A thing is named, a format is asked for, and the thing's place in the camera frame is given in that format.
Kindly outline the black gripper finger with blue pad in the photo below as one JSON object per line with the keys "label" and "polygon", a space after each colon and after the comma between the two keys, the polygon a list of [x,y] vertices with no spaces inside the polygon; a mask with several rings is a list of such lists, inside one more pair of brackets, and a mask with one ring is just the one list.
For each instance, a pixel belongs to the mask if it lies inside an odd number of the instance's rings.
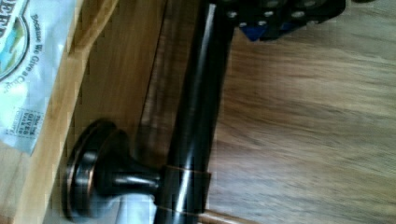
{"label": "black gripper finger with blue pad", "polygon": [[339,16],[347,0],[214,0],[250,41],[272,41]]}

